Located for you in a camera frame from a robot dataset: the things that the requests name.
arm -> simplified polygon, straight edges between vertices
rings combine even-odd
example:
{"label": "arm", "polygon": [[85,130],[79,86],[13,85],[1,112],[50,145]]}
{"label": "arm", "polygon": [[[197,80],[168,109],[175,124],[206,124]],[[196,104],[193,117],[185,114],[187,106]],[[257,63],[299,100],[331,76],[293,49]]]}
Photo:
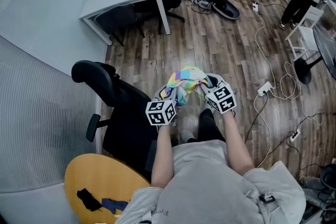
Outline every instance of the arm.
{"label": "arm", "polygon": [[255,168],[250,153],[239,135],[238,127],[231,111],[224,113],[224,129],[227,154],[231,168],[240,175]]}
{"label": "arm", "polygon": [[164,188],[174,176],[173,151],[168,125],[160,127],[157,139],[151,186]]}

electrical outlet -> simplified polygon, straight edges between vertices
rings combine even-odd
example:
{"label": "electrical outlet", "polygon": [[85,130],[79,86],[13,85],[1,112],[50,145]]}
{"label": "electrical outlet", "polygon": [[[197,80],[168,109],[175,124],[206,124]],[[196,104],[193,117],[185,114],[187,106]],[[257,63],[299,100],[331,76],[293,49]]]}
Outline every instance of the electrical outlet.
{"label": "electrical outlet", "polygon": [[289,137],[290,142],[294,142],[294,140],[300,135],[300,130],[296,130],[293,135]]}
{"label": "electrical outlet", "polygon": [[255,11],[255,12],[259,11],[258,4],[256,2],[252,3],[252,8],[253,8],[253,11]]}
{"label": "electrical outlet", "polygon": [[264,96],[264,92],[268,92],[270,89],[272,88],[271,83],[269,83],[269,81],[267,81],[259,90],[258,90],[258,94],[260,97]]}

white cable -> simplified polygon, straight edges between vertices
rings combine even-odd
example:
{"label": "white cable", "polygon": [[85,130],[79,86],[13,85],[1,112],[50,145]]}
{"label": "white cable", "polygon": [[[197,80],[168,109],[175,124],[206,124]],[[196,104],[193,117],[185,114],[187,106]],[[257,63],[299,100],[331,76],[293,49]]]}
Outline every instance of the white cable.
{"label": "white cable", "polygon": [[[269,66],[269,68],[270,68],[270,70],[271,70],[271,74],[272,74],[273,81],[274,81],[274,86],[272,86],[272,89],[275,89],[275,88],[276,88],[276,80],[275,80],[275,76],[274,76],[274,73],[273,73],[273,70],[272,70],[272,66],[270,65],[269,61],[267,60],[265,54],[263,53],[263,51],[262,51],[262,49],[261,49],[261,47],[260,47],[260,45],[259,45],[259,43],[258,43],[258,41],[257,41],[257,34],[258,34],[258,32],[259,32],[260,30],[264,29],[264,27],[265,27],[265,21],[263,20],[263,18],[262,18],[258,13],[256,13],[256,14],[258,15],[258,17],[259,17],[260,20],[262,21],[262,24],[263,24],[263,25],[262,25],[261,28],[259,28],[259,29],[257,30],[257,32],[256,32],[256,34],[255,34],[255,42],[256,42],[256,44],[257,44],[257,46],[258,46],[258,48],[259,48],[259,50],[260,50],[262,56],[263,56],[264,59],[267,61],[268,66]],[[321,126],[322,123],[323,123],[323,117],[322,117],[321,122],[318,122],[318,121],[316,120],[316,117],[319,116],[319,115],[322,115],[323,113],[322,113],[321,111],[319,111],[319,112],[316,113],[315,116],[309,116],[309,115],[306,115],[306,113],[304,112],[304,108],[303,108],[303,101],[302,101],[302,93],[301,93],[301,85],[300,85],[300,81],[298,80],[297,77],[294,77],[293,75],[291,75],[291,74],[288,72],[288,70],[287,70],[287,68],[286,68],[286,64],[288,64],[288,65],[293,69],[293,71],[295,72],[295,69],[294,69],[293,65],[291,65],[289,62],[285,62],[285,64],[284,64],[283,67],[284,67],[284,69],[285,69],[286,74],[285,74],[284,76],[282,76],[281,79],[280,79],[280,89],[281,89],[281,94],[282,94],[285,98],[282,98],[282,97],[280,97],[280,96],[276,96],[276,95],[272,92],[272,90],[270,90],[271,94],[272,94],[275,98],[279,98],[279,99],[282,99],[282,100],[287,100],[287,99],[294,100],[294,99],[296,99],[297,97],[300,97],[302,114],[305,116],[305,117],[304,117],[304,120],[305,120],[305,119],[313,120],[315,123],[317,123],[319,126]],[[286,94],[284,94],[284,91],[283,91],[283,88],[282,88],[282,80],[283,80],[283,78],[285,78],[285,77],[290,77],[290,78],[293,80],[293,82],[294,82],[294,89],[293,89],[293,92],[291,93],[291,95],[286,95]],[[293,97],[296,88],[298,88],[299,93],[298,93],[295,97]]]}
{"label": "white cable", "polygon": [[257,95],[257,96],[254,98],[254,101],[253,101],[253,108],[254,108],[254,110],[258,113],[258,115],[262,118],[262,120],[264,121],[264,124],[266,125],[266,127],[267,127],[267,129],[268,129],[269,149],[268,149],[268,152],[267,152],[265,158],[261,161],[261,163],[259,163],[259,165],[257,166],[257,168],[258,168],[258,167],[259,167],[259,166],[266,160],[266,158],[268,157],[268,154],[271,152],[271,149],[272,149],[271,130],[270,130],[270,128],[268,127],[268,125],[267,125],[267,123],[266,123],[264,117],[260,114],[261,111],[258,111],[258,110],[256,109],[256,100],[257,100],[257,97],[258,97],[258,96],[259,96],[259,95]]}
{"label": "white cable", "polygon": [[[276,80],[275,80],[275,76],[274,76],[274,73],[273,73],[273,70],[272,70],[272,66],[271,66],[271,64],[269,63],[269,61],[267,60],[267,58],[266,58],[264,52],[262,51],[262,49],[261,49],[261,47],[260,47],[260,45],[259,45],[259,43],[258,43],[258,41],[257,41],[257,34],[259,33],[259,31],[261,31],[262,29],[265,28],[265,21],[263,20],[263,18],[262,18],[257,12],[256,12],[256,14],[257,14],[258,17],[261,19],[263,25],[262,25],[262,27],[260,27],[260,28],[256,31],[256,34],[255,34],[255,42],[256,42],[256,44],[257,44],[257,46],[258,46],[258,48],[259,48],[259,50],[260,50],[262,56],[264,57],[264,59],[265,59],[266,62],[268,63],[268,66],[269,66],[269,68],[270,68],[270,70],[271,70],[271,74],[272,74],[273,81],[274,81],[274,86],[271,86],[271,88],[274,90],[274,89],[276,88]],[[317,123],[319,126],[321,126],[322,123],[323,123],[323,113],[322,113],[321,111],[319,111],[319,112],[317,112],[314,116],[309,116],[309,115],[306,115],[306,114],[305,114],[304,109],[303,109],[303,101],[302,101],[302,93],[301,93],[301,85],[300,85],[300,81],[298,80],[297,77],[294,77],[293,75],[291,75],[291,74],[288,72],[288,70],[287,70],[287,68],[286,68],[286,64],[290,65],[290,66],[292,67],[292,69],[294,70],[294,72],[295,72],[295,69],[294,69],[293,65],[291,65],[289,62],[285,62],[285,64],[284,64],[283,67],[284,67],[284,69],[285,69],[286,74],[285,74],[284,76],[282,76],[281,79],[280,79],[280,89],[281,89],[281,94],[282,94],[285,98],[282,98],[282,97],[280,97],[280,96],[276,96],[276,95],[272,92],[272,89],[270,89],[271,94],[272,94],[275,98],[279,98],[279,99],[282,99],[282,100],[287,100],[287,99],[294,100],[294,99],[296,99],[297,97],[300,97],[302,114],[303,114],[305,117],[303,118],[303,120],[301,121],[301,123],[299,124],[299,126],[297,127],[297,130],[299,130],[299,129],[301,128],[303,122],[304,122],[306,119],[307,119],[307,120],[313,120],[315,123]],[[293,82],[294,82],[294,89],[293,89],[293,92],[291,93],[291,95],[286,95],[286,94],[284,94],[284,91],[283,91],[283,88],[282,88],[282,80],[283,80],[283,78],[285,78],[285,77],[290,77],[290,78],[293,80]],[[296,88],[298,88],[299,93],[298,93],[295,97],[293,97]],[[259,96],[259,95],[257,95],[257,96],[255,97],[255,99],[254,99],[253,107],[254,107],[254,110],[261,116],[262,120],[264,121],[264,123],[265,123],[265,125],[266,125],[266,127],[267,127],[267,129],[268,129],[268,134],[269,134],[269,149],[268,149],[268,152],[267,152],[265,158],[261,161],[261,163],[257,166],[257,168],[258,168],[258,167],[259,167],[259,166],[266,160],[266,158],[268,157],[268,155],[269,155],[269,153],[270,153],[270,151],[271,151],[271,149],[272,149],[271,131],[270,131],[270,129],[269,129],[269,127],[268,127],[268,125],[267,125],[267,123],[266,123],[264,117],[260,114],[260,112],[257,111],[257,109],[256,109],[256,107],[255,107],[255,102],[256,102],[258,96]],[[315,117],[316,117],[316,116],[319,116],[319,115],[322,115],[322,120],[321,120],[321,122],[318,122],[318,121],[315,119]]]}

shoe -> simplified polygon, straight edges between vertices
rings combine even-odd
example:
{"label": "shoe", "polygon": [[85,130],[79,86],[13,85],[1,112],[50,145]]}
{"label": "shoe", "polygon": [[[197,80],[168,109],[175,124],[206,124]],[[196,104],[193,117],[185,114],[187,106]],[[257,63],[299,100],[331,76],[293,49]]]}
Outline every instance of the shoe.
{"label": "shoe", "polygon": [[293,21],[291,21],[291,22],[290,22],[290,26],[294,29],[294,28],[297,26],[297,24],[294,23]]}
{"label": "shoe", "polygon": [[190,138],[195,138],[195,137],[191,131],[183,130],[179,138],[180,138],[179,144],[181,145],[181,144],[187,143]]}
{"label": "shoe", "polygon": [[284,28],[285,28],[286,25],[285,25],[283,22],[280,22],[279,26],[280,26],[280,28],[281,28],[282,30],[284,30]]}
{"label": "shoe", "polygon": [[213,114],[215,112],[215,109],[210,105],[209,101],[206,101],[205,104],[204,104],[203,111],[206,110],[206,109],[210,109]]}

power strip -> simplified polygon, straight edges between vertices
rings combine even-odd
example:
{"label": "power strip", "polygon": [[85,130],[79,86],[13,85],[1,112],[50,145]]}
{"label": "power strip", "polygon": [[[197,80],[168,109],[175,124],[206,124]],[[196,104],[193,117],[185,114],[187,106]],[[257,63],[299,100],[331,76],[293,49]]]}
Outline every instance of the power strip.
{"label": "power strip", "polygon": [[267,81],[259,90],[258,95],[260,97],[264,96],[265,92],[268,92],[270,89],[272,89],[272,85],[269,81]]}
{"label": "power strip", "polygon": [[296,130],[293,135],[289,137],[290,142],[294,142],[294,140],[300,135],[300,130]]}

